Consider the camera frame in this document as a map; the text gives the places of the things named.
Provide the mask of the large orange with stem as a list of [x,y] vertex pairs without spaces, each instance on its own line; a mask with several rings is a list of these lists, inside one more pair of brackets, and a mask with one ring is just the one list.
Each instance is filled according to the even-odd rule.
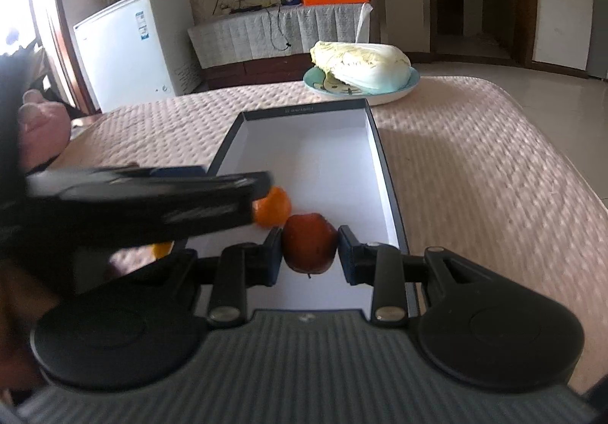
[[253,222],[261,228],[280,228],[291,216],[291,199],[280,186],[272,186],[263,199],[252,204]]

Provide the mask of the red apple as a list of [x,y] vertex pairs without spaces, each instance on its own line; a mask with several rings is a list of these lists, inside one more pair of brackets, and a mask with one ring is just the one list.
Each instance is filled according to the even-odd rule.
[[338,232],[318,213],[291,215],[281,238],[282,255],[295,272],[320,275],[333,264],[338,247]]

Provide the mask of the yellow tomato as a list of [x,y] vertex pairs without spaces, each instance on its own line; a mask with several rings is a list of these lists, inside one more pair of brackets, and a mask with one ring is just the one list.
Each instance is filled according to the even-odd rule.
[[173,247],[173,242],[157,243],[150,246],[150,248],[152,248],[152,255],[154,256],[154,259],[161,259],[169,255],[172,252]]

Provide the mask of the pink plush toy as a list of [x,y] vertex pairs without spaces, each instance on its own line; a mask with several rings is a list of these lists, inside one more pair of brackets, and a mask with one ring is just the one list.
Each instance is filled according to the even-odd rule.
[[27,90],[19,109],[21,166],[30,172],[56,158],[69,144],[71,119],[64,104]]

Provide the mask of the grey cardboard box lid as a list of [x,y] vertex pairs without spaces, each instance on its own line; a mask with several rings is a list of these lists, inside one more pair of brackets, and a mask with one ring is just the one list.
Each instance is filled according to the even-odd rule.
[[[408,251],[404,225],[373,114],[366,100],[285,106],[242,112],[223,138],[209,175],[270,172],[295,214],[318,213],[347,225],[359,242]],[[242,226],[190,238],[199,257],[223,248],[261,244],[268,231]],[[249,317],[256,310],[362,310],[370,317],[372,287],[349,285],[336,255],[321,275],[298,274],[283,260],[273,287],[247,289]]]

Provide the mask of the white chest freezer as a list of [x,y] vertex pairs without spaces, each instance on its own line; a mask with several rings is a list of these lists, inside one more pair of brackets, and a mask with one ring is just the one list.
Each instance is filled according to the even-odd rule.
[[96,107],[191,94],[202,69],[188,30],[190,0],[120,0],[73,27],[79,62]]

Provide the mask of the light blue plate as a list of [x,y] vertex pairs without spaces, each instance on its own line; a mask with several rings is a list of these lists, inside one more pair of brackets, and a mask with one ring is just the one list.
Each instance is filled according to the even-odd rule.
[[358,87],[343,84],[342,81],[332,75],[325,74],[323,70],[317,67],[312,67],[305,72],[303,82],[308,90],[320,95],[326,101],[365,99],[370,106],[379,106],[403,99],[418,86],[420,73],[413,67],[409,68],[409,72],[410,77],[407,84],[390,93],[366,93]]

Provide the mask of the napa cabbage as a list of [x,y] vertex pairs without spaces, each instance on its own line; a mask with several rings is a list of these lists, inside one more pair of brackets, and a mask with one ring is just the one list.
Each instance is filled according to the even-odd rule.
[[394,45],[317,41],[309,53],[324,73],[369,94],[401,90],[411,76],[410,59]]

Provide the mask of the cloth covered tv cabinet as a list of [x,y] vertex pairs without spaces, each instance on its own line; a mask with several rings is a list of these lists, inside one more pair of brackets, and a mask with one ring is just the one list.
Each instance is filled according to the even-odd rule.
[[210,90],[299,80],[317,41],[367,42],[369,3],[270,7],[217,16],[188,29]]

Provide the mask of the black power strip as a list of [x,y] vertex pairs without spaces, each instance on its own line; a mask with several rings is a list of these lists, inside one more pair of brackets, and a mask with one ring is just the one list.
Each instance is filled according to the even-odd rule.
[[237,8],[233,8],[230,11],[230,14],[236,14],[236,13],[253,13],[254,11],[259,11],[262,10],[264,8],[263,5],[252,5],[252,6],[246,6],[246,7],[237,7]]

